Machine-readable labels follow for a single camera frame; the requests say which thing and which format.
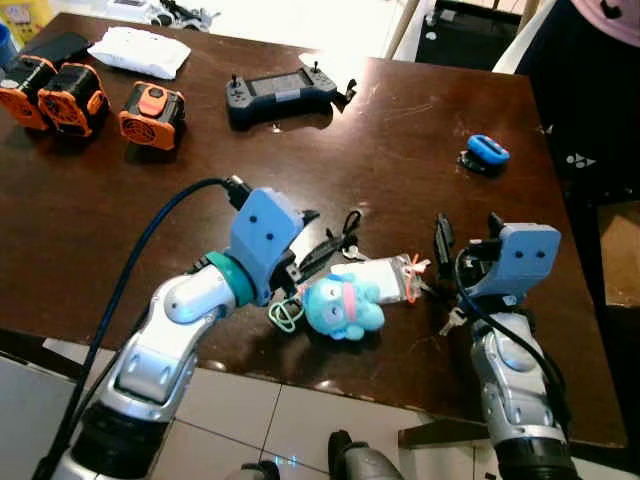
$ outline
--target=game controller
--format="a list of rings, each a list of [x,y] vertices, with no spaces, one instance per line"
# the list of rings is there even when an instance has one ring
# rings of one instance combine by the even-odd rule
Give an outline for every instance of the game controller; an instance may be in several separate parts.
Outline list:
[[[316,64],[291,73],[245,80],[236,75],[226,85],[227,107],[234,126],[277,116],[282,107],[298,111],[328,106],[338,88]]]

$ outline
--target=floor tile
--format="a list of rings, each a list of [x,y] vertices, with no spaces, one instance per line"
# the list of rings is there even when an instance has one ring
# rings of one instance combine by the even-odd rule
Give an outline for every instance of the floor tile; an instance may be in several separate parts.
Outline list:
[[[440,446],[400,451],[405,480],[467,480],[473,478],[473,447]]]
[[[573,463],[578,469],[578,474],[582,480],[639,480],[638,475],[622,472],[613,468],[598,465],[597,463],[587,462],[580,458],[574,458]]]
[[[220,11],[210,32],[305,48],[377,56],[395,27],[404,0],[182,0],[186,7]],[[99,0],[52,0],[56,11],[109,16]]]
[[[279,392],[277,383],[198,368],[176,417],[262,448]]]
[[[398,430],[425,421],[424,415],[408,410],[284,386],[265,450],[327,471],[329,435],[342,428],[398,465]]]
[[[47,338],[42,346],[80,364],[84,362],[84,358],[87,356],[87,352],[89,351],[89,347],[87,345],[65,342],[64,340],[56,340],[53,338]],[[93,382],[100,376],[104,367],[106,367],[109,360],[111,360],[111,357],[113,357],[113,354],[114,352],[111,350],[105,350],[104,348],[98,349],[96,358],[93,361],[93,366],[91,367],[91,371],[87,377],[87,386],[93,384]]]
[[[522,15],[526,3],[526,0],[500,0],[498,10]]]
[[[0,358],[0,475],[31,478],[58,429],[73,384]]]
[[[289,459],[263,452],[261,460],[271,460],[278,465],[280,480],[328,480],[329,475],[300,464],[296,459]]]
[[[258,449],[176,421],[151,479],[222,480],[259,457]]]
[[[580,458],[574,458],[573,463],[582,480],[602,480],[603,478],[607,480],[640,480],[640,477],[632,473],[615,470]],[[493,448],[476,448],[474,473],[473,480],[484,480],[486,473],[496,475],[498,480],[502,478],[498,473],[498,461]]]

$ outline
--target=orange and black battery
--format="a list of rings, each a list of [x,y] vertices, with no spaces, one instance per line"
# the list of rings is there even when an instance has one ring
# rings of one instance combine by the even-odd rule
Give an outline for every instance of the orange and black battery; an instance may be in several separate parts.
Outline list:
[[[93,67],[64,63],[38,92],[38,108],[59,132],[88,137],[109,112],[109,99]]]
[[[49,122],[38,110],[38,91],[55,74],[49,60],[20,55],[0,82],[0,104],[23,127],[47,130]]]
[[[120,133],[131,142],[172,150],[183,126],[184,97],[152,83],[136,82],[118,116]]]

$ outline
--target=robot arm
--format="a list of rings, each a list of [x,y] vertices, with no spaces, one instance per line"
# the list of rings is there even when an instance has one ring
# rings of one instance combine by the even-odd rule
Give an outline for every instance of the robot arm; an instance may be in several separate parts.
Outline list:
[[[277,288],[295,286],[299,272],[289,246],[317,214],[294,209],[268,188],[246,187],[230,200],[239,208],[230,248],[205,255],[193,271],[154,292],[143,327],[102,383],[54,480],[145,478],[193,374],[201,339],[236,308],[264,305]]]
[[[527,291],[551,272],[560,233],[547,225],[503,224],[495,214],[489,228],[492,238],[472,241],[454,270],[458,306],[473,321],[471,359],[500,474],[505,480],[576,479],[565,412],[557,392],[548,390],[559,387],[551,385],[557,378],[541,368],[548,363],[519,311]]]

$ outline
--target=blue plush toy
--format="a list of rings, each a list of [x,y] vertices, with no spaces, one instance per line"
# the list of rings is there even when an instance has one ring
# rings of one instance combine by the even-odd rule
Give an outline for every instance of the blue plush toy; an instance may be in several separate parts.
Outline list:
[[[330,274],[304,291],[302,305],[318,332],[334,340],[360,340],[365,330],[378,330],[384,324],[379,298],[374,283],[357,281],[353,274]]]

